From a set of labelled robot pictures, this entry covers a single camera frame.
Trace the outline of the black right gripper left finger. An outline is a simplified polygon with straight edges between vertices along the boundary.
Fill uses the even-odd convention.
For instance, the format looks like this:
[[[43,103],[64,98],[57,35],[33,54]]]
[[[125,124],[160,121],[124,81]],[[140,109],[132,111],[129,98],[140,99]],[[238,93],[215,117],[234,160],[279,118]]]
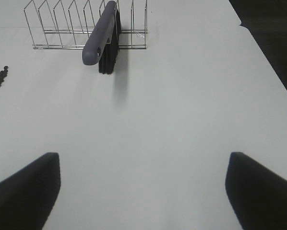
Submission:
[[[59,155],[48,152],[0,182],[0,230],[43,229],[59,191]]]

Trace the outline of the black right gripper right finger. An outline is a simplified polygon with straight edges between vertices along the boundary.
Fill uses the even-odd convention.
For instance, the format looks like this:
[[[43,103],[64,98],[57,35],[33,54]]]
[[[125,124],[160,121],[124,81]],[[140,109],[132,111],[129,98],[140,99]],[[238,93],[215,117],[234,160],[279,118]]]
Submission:
[[[244,230],[287,230],[287,180],[242,152],[233,152],[225,189]]]

